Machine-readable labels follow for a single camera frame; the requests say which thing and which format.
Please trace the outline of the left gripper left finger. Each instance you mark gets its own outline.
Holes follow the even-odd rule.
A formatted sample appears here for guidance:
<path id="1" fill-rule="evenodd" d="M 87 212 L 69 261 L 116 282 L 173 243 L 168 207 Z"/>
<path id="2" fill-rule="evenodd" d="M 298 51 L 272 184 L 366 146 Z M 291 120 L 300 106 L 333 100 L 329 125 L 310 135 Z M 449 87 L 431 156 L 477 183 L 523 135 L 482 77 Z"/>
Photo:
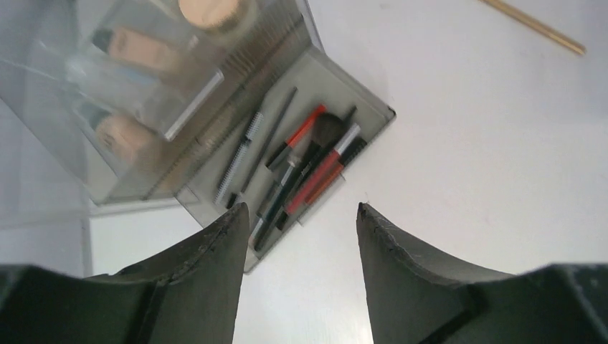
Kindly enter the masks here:
<path id="1" fill-rule="evenodd" d="M 1 267 L 3 343 L 231 343 L 250 211 L 234 205 L 206 228 L 116 274 L 71 277 Z"/>

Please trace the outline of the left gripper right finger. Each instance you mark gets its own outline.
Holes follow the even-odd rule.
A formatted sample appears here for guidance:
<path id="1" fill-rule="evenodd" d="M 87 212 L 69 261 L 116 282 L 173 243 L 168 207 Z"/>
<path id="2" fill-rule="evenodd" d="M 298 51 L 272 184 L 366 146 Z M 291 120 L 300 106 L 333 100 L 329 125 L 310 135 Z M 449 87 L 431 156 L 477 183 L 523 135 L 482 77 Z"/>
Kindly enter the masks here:
<path id="1" fill-rule="evenodd" d="M 607 266 L 484 268 L 405 232 L 369 204 L 356 220 L 375 343 L 605 343 Z"/>

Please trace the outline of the grey mascara wand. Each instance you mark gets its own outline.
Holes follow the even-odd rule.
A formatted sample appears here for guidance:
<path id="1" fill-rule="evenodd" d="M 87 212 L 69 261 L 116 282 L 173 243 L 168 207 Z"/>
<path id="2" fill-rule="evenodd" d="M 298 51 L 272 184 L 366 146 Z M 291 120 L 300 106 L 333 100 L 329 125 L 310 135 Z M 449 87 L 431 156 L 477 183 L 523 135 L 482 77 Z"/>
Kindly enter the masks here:
<path id="1" fill-rule="evenodd" d="M 244 157 L 247 155 L 247 151 L 254 140 L 257 131 L 260 129 L 261 123 L 263 121 L 264 115 L 257 111 L 247 126 L 244 135 L 242 136 L 239 145 L 233 155 L 232 160 L 230 161 L 217 189 L 216 196 L 214 197 L 214 204 L 219 205 L 224 198 L 226 192 L 228 191 L 232 179 L 234 178 L 239 165 L 241 164 Z"/>

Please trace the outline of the dark eyeliner pen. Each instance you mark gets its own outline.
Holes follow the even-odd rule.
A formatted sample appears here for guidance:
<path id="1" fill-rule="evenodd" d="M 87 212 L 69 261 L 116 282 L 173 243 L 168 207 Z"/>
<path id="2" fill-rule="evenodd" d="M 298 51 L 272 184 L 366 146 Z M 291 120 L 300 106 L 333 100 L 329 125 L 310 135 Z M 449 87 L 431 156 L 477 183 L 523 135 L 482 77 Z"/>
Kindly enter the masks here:
<path id="1" fill-rule="evenodd" d="M 291 188 L 295 185 L 299 174 L 299 167 L 299 157 L 290 155 L 285 169 L 273 181 L 273 184 L 262 200 L 256 213 L 257 220 L 254 223 L 249 240 L 250 246 L 255 251 L 260 251 L 265 245 L 269 230 L 271 229 L 271 224 L 275 220 L 275 217 L 290 193 Z"/>

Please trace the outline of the red lip gloss tube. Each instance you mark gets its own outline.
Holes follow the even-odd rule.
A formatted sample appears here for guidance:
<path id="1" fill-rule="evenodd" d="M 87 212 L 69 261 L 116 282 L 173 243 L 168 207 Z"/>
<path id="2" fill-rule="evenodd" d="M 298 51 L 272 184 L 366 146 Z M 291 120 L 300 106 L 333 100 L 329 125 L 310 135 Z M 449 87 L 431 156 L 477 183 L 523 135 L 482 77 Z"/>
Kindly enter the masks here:
<path id="1" fill-rule="evenodd" d="M 334 163 L 345 153 L 346 149 L 352 144 L 354 139 L 361 132 L 361 127 L 358 123 L 353 123 L 344 136 L 337 142 L 332 150 L 326 155 L 314 173 L 310 175 L 307 181 L 298 190 L 296 195 L 291 199 L 290 203 L 285 207 L 284 212 L 288 215 L 295 213 L 300 205 L 305 201 L 306 197 L 311 194 L 315 186 L 326 175 Z"/>

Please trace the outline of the orange lip gloss tube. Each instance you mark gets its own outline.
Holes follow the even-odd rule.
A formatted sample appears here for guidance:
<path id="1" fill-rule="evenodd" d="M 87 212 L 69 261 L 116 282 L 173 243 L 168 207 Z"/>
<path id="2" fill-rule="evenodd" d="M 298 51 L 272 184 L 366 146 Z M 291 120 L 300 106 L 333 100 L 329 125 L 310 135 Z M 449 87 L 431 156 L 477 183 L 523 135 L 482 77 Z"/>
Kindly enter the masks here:
<path id="1" fill-rule="evenodd" d="M 366 147 L 367 141 L 361 137 L 356 137 L 344 154 L 333 164 L 330 171 L 324 175 L 323 179 L 317 183 L 312 192 L 305 199 L 305 204 L 314 204 L 326 190 L 332 186 L 334 181 L 340 176 L 342 170 Z"/>

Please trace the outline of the small foundation bottle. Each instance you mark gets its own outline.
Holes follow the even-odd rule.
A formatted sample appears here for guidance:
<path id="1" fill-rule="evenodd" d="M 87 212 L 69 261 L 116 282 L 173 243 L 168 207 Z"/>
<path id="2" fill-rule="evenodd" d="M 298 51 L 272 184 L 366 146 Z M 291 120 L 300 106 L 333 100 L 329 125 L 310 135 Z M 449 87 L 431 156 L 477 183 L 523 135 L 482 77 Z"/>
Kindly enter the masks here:
<path id="1" fill-rule="evenodd" d="M 92 128 L 97 142 L 128 164 L 155 163 L 161 157 L 157 136 L 132 116 L 86 102 L 80 114 Z"/>

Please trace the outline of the clear acrylic organizer box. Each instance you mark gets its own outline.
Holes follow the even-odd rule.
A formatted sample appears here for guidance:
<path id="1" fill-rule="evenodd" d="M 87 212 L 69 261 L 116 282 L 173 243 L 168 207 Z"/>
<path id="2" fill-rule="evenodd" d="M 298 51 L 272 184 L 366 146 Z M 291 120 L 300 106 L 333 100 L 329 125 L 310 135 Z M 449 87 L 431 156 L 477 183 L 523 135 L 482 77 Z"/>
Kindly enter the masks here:
<path id="1" fill-rule="evenodd" d="M 184 207 L 202 226 L 234 202 L 262 202 L 287 165 L 265 167 L 320 104 L 351 123 L 295 186 L 358 123 L 372 142 L 395 112 L 324 52 L 306 1 L 256 1 L 255 20 L 225 35 L 190 24 L 178 1 L 1 3 L 1 263 L 93 274 L 91 222 Z M 97 29 L 128 27 L 185 52 L 176 74 L 111 59 Z M 298 91 L 256 174 L 240 189 L 288 96 Z M 80 114 L 89 102 L 128 114 L 161 143 L 155 163 L 128 164 L 101 146 Z M 219 183 L 249 125 L 263 121 L 219 205 Z"/>

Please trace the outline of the black powder brush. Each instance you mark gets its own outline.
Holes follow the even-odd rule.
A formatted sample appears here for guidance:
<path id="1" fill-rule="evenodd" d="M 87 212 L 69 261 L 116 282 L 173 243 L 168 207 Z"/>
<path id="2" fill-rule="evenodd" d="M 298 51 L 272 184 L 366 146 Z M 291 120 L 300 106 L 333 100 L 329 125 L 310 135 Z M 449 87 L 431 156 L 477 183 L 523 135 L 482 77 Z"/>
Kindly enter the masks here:
<path id="1" fill-rule="evenodd" d="M 316 119 L 310 134 L 310 142 L 304 153 L 301 156 L 297 156 L 294 153 L 290 154 L 295 155 L 300 159 L 300 167 L 298 168 L 299 174 L 295 185 L 298 182 L 298 179 L 302 176 L 303 171 L 307 168 L 307 165 L 320 153 L 322 148 L 325 148 L 339 133 L 343 131 L 343 127 L 343 119 L 332 113 L 322 113 Z"/>

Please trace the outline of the red black lip pencil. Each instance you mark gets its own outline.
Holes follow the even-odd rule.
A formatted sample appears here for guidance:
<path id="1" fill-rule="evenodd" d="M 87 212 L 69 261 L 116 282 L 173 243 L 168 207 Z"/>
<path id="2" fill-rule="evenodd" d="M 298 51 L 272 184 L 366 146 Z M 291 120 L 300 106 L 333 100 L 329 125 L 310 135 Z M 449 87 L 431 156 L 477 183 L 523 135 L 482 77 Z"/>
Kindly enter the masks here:
<path id="1" fill-rule="evenodd" d="M 299 125 L 292 135 L 287 138 L 267 160 L 265 167 L 274 171 L 279 167 L 285 159 L 292 153 L 293 149 L 299 142 L 312 130 L 316 119 L 325 111 L 327 107 L 324 104 L 317 106 L 309 116 Z"/>

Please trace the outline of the black brow brush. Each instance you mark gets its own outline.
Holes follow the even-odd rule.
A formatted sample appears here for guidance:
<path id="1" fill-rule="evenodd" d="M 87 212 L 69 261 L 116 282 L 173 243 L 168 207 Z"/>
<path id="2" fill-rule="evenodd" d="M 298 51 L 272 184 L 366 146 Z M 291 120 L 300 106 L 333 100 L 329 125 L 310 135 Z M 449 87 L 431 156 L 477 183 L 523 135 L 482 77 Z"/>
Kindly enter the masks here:
<path id="1" fill-rule="evenodd" d="M 274 122 L 272 123 L 272 126 L 270 127 L 270 129 L 268 130 L 265 139 L 263 141 L 263 144 L 261 146 L 261 148 L 258 150 L 257 155 L 255 156 L 255 159 L 253 160 L 252 165 L 250 166 L 250 169 L 247 172 L 247 177 L 244 180 L 242 187 L 240 189 L 240 193 L 244 194 L 246 192 L 246 190 L 248 189 L 248 186 L 250 185 L 253 177 L 256 174 L 256 170 L 261 162 L 261 160 L 264 158 L 267 150 L 269 149 L 269 146 L 278 130 L 278 128 L 281 125 L 281 122 L 283 121 L 289 107 L 290 104 L 292 103 L 295 94 L 297 93 L 298 88 L 294 87 L 289 93 L 288 96 L 285 98 L 285 101 L 283 102 L 280 111 L 278 112 L 278 114 L 275 117 Z"/>

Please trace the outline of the wooden stick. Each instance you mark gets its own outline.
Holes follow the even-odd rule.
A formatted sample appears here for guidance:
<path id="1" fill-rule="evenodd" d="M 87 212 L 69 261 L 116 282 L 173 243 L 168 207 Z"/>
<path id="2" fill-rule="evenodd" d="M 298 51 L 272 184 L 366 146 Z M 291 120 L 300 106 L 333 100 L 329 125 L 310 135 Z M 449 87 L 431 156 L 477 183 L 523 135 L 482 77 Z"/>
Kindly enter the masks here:
<path id="1" fill-rule="evenodd" d="M 484 4 L 494 8 L 502 14 L 510 17 L 511 19 L 523 24 L 524 26 L 532 29 L 538 34 L 550 39 L 551 41 L 561 45 L 562 47 L 570 50 L 574 54 L 584 56 L 587 52 L 586 47 L 576 41 L 575 39 L 565 35 L 557 29 L 543 23 L 537 18 L 525 13 L 524 11 L 514 7 L 504 1 L 498 0 L 481 0 Z"/>

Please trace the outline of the thin black brush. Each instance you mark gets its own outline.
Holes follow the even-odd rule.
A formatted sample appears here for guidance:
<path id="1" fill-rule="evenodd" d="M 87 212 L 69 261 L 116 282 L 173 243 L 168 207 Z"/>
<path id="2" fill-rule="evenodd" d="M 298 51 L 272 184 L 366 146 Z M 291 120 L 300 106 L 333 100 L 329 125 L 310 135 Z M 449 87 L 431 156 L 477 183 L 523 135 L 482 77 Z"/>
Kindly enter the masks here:
<path id="1" fill-rule="evenodd" d="M 346 113 L 344 119 L 343 119 L 343 123 L 345 125 L 348 125 L 349 123 L 351 123 L 354 115 L 356 114 L 358 108 L 356 105 L 353 105 L 349 108 L 348 112 Z"/>

